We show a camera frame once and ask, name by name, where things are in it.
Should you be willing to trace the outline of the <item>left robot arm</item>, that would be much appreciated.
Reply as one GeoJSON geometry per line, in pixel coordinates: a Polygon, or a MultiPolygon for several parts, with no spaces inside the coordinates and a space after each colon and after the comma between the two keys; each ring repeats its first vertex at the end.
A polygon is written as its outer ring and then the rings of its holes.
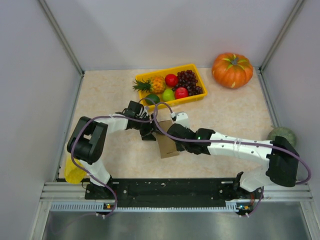
{"type": "Polygon", "coordinates": [[[155,115],[149,114],[142,104],[130,101],[122,111],[89,118],[81,117],[67,143],[70,157],[66,160],[64,176],[70,184],[79,184],[88,175],[91,193],[101,194],[104,199],[114,199],[113,179],[102,163],[101,157],[106,137],[130,129],[138,130],[143,141],[155,141],[157,127],[155,115]]]}

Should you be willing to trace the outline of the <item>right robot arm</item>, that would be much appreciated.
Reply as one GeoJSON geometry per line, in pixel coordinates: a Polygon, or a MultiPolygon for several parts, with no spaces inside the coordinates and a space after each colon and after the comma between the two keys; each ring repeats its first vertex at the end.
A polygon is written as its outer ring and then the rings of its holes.
{"type": "Polygon", "coordinates": [[[207,128],[192,131],[178,123],[167,134],[180,152],[229,156],[258,164],[254,170],[237,174],[235,188],[253,192],[272,184],[287,188],[296,185],[298,153],[284,137],[264,141],[240,139],[207,128]]]}

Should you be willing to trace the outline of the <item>brown cardboard express box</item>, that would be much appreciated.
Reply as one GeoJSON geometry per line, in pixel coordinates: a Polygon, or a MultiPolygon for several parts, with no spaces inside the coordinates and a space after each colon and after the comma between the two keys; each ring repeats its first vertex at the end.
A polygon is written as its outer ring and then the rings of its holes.
{"type": "MultiPolygon", "coordinates": [[[[167,132],[172,126],[171,120],[164,120],[159,122],[159,126],[167,132]]],[[[164,134],[157,133],[156,139],[159,147],[160,157],[162,159],[178,156],[180,153],[176,149],[175,142],[164,134]]]]}

